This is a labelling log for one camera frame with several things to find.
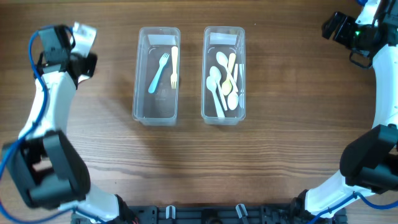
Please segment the light blue plastic fork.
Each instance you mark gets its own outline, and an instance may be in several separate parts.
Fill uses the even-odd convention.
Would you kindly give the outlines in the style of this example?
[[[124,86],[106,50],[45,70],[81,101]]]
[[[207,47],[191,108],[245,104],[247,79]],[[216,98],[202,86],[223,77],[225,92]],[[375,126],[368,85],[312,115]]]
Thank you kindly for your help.
[[[161,73],[164,69],[164,67],[166,66],[168,60],[169,60],[170,54],[168,53],[164,53],[161,58],[159,59],[159,69],[156,72],[154,78],[152,79],[149,88],[148,88],[148,93],[153,94],[156,91]]]

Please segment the cream yellow plastic fork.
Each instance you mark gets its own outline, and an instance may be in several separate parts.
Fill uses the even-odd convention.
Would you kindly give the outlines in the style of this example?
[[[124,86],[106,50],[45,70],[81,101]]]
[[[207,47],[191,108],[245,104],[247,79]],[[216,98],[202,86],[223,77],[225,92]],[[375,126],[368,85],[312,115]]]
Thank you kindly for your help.
[[[178,63],[178,47],[172,47],[172,74],[170,76],[170,84],[172,89],[177,88],[177,63]]]

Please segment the white spoon low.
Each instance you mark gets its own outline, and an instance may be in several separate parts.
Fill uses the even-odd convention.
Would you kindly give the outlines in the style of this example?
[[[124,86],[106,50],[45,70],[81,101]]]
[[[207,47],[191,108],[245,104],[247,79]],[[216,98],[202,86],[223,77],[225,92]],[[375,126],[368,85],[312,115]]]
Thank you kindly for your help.
[[[227,59],[226,55],[223,52],[217,52],[216,60],[221,66],[223,66],[225,68],[226,73],[227,73],[227,79],[232,84],[233,91],[237,92],[238,88],[237,88],[236,82],[233,79],[231,72],[228,69],[228,59]]]

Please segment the cream yellow plastic spoon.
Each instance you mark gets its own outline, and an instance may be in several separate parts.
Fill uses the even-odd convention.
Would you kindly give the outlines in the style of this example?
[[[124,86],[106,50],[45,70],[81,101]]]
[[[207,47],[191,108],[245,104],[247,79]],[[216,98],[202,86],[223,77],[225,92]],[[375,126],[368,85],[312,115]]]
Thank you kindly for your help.
[[[232,90],[237,90],[236,83],[231,74],[231,69],[234,66],[235,60],[235,53],[231,53],[229,57],[227,57],[223,52],[217,53],[218,63],[226,70],[226,79],[221,85],[222,93],[224,94],[224,96],[229,95]]]

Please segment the translucent white plastic spoon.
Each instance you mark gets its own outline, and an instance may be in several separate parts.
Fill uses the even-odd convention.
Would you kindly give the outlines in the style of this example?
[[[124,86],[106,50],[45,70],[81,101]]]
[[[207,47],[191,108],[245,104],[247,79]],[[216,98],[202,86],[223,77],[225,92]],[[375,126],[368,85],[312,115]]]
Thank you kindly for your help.
[[[212,66],[210,68],[210,76],[216,82],[216,85],[218,87],[219,96],[220,96],[220,99],[221,99],[221,103],[223,105],[223,109],[225,111],[227,111],[228,107],[227,107],[227,104],[226,104],[226,101],[225,101],[225,98],[224,98],[224,95],[223,95],[223,92],[222,92],[222,88],[221,88],[221,85],[220,85],[220,81],[221,81],[221,72],[220,72],[220,70],[216,66]]]

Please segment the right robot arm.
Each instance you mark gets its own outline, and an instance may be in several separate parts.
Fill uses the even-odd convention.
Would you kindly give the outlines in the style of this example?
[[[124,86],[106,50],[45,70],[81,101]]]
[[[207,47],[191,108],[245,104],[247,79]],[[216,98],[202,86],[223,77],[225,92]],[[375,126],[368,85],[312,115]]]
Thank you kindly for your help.
[[[376,76],[376,108],[372,128],[347,145],[340,168],[316,188],[304,190],[292,200],[289,215],[315,223],[332,218],[347,205],[362,200],[377,210],[389,210],[397,202],[376,205],[375,194],[397,190],[397,0],[359,1],[357,18],[335,12],[322,25],[322,36],[344,45],[351,55],[369,63]]]

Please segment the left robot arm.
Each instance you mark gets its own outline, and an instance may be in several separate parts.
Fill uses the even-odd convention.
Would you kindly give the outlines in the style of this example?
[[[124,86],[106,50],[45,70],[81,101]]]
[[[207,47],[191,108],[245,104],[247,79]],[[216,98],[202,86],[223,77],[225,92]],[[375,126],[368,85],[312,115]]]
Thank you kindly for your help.
[[[30,208],[53,210],[55,217],[71,212],[75,223],[138,223],[120,196],[92,184],[85,162],[66,135],[73,97],[95,71],[98,58],[91,48],[96,33],[79,22],[33,33],[44,48],[30,61],[35,98],[18,138],[3,147],[1,170],[10,173]]]

